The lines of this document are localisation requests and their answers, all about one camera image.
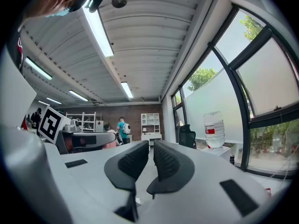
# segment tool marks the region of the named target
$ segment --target person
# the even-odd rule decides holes
[[[41,120],[42,109],[38,108],[35,113],[31,115],[30,123],[33,129],[37,129],[36,134],[40,136],[38,132],[39,122]]]
[[[109,123],[104,125],[104,130],[107,133],[114,133],[114,134],[116,134],[115,130],[113,130],[113,129],[110,128],[110,124]],[[115,141],[111,142],[111,143],[105,144],[103,146],[103,149],[112,148],[112,147],[116,147],[116,146],[119,146],[119,143],[118,143],[117,139]]]
[[[30,2],[12,28],[11,37],[7,42],[7,49],[10,56],[21,73],[23,69],[23,54],[20,32],[26,21],[33,17],[58,14],[64,10],[74,12],[80,9],[86,1],[87,0],[32,0]]]
[[[122,116],[119,119],[119,122],[117,124],[116,131],[121,135],[123,144],[127,144],[127,134],[122,132],[122,128],[125,125],[125,118]]]

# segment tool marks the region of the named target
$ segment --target sky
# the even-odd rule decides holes
[[[244,20],[244,18],[245,14],[239,11],[216,44],[228,62],[231,62],[250,43],[243,34],[246,31],[246,27],[239,22],[239,20]],[[222,69],[220,61],[213,52],[210,52],[200,67],[204,69],[213,68],[216,72]],[[192,91],[187,89],[190,84],[191,82],[187,81],[183,86],[185,98],[192,94]]]

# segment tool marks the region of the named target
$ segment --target face mask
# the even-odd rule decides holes
[[[68,13],[69,13],[68,11],[63,10],[63,11],[61,11],[61,12],[59,12],[59,13],[52,14],[52,15],[49,15],[49,16],[46,16],[46,17],[52,17],[52,16],[65,16],[65,15],[67,15]]]

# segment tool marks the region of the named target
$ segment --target backpack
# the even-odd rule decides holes
[[[124,123],[123,127],[122,127],[122,132],[125,134],[129,134],[131,133],[131,127],[129,124]]]

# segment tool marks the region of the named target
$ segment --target red label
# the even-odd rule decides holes
[[[206,129],[206,134],[215,134],[215,129]]]

